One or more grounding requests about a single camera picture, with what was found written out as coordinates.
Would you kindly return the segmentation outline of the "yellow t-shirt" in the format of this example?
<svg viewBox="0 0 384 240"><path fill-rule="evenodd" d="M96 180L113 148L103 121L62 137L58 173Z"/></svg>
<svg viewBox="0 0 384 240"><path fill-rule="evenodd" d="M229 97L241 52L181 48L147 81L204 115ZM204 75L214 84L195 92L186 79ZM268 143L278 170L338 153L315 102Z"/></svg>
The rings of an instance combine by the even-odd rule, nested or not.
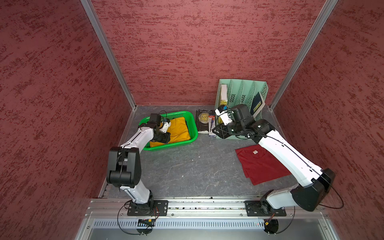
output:
<svg viewBox="0 0 384 240"><path fill-rule="evenodd" d="M168 127L167 130L167 132L171 134L169 143L163 144L159 142L150 142L151 148L185 142L191 139L187 122L184 117L172 119L170 120L170 124L171 125Z"/></svg>

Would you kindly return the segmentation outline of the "red t-shirt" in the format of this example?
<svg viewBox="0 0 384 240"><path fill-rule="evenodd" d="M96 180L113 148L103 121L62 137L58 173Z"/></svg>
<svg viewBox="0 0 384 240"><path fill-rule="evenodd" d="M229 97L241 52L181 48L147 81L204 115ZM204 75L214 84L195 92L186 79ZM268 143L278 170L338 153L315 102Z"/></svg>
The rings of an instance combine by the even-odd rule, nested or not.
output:
<svg viewBox="0 0 384 240"><path fill-rule="evenodd" d="M260 145L236 149L245 177L256 186L291 175L291 172Z"/></svg>

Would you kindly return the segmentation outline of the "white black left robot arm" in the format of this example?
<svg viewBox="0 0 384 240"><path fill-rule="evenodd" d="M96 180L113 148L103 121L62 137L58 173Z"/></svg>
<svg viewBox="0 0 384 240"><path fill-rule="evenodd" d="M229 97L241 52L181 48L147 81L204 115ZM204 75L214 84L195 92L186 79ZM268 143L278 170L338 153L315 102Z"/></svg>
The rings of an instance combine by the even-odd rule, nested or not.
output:
<svg viewBox="0 0 384 240"><path fill-rule="evenodd" d="M129 214L159 216L152 192L141 180L142 166L140 153L150 142L167 144L171 140L168 128L171 120L159 114L151 114L147 123L138 126L136 133L119 147L109 151L106 181L124 191L131 201Z"/></svg>

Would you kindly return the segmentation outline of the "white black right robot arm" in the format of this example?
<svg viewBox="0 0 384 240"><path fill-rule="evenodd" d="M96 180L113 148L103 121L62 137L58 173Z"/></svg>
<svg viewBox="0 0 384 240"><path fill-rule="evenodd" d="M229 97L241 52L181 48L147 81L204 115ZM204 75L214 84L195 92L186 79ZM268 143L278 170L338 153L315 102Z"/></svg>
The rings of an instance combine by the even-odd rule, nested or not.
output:
<svg viewBox="0 0 384 240"><path fill-rule="evenodd" d="M244 104L231 109L225 105L215 110L222 124L214 127L214 133L222 139L230 136L253 140L271 153L297 180L290 188L271 190L260 200L260 208L269 216L275 210L300 207L313 212L333 187L336 174L322 169L292 147L267 120L255 120Z"/></svg>

